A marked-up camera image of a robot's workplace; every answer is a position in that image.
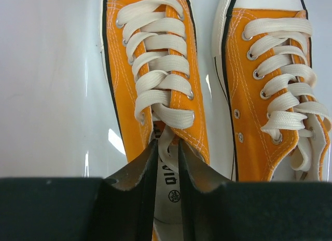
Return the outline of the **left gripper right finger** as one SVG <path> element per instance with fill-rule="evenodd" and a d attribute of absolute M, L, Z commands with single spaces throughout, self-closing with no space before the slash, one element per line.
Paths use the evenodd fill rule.
<path fill-rule="evenodd" d="M 178 147 L 184 240 L 331 240 L 328 182 L 232 182 Z"/>

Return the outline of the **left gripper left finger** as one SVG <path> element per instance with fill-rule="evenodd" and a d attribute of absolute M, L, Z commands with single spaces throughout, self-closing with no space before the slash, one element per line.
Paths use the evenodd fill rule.
<path fill-rule="evenodd" d="M 1 179 L 1 240 L 151 240 L 158 143 L 103 178 Z"/>

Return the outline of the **orange sneaker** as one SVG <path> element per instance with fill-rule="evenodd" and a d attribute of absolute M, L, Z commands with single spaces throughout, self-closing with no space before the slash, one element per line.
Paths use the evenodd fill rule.
<path fill-rule="evenodd" d="M 158 142 L 153 240 L 183 240 L 178 144 L 210 161 L 190 0 L 104 0 L 105 66 L 129 162 Z"/>
<path fill-rule="evenodd" d="M 220 0 L 212 57 L 229 106 L 233 181 L 327 181 L 331 118 L 313 88 L 303 0 Z"/>

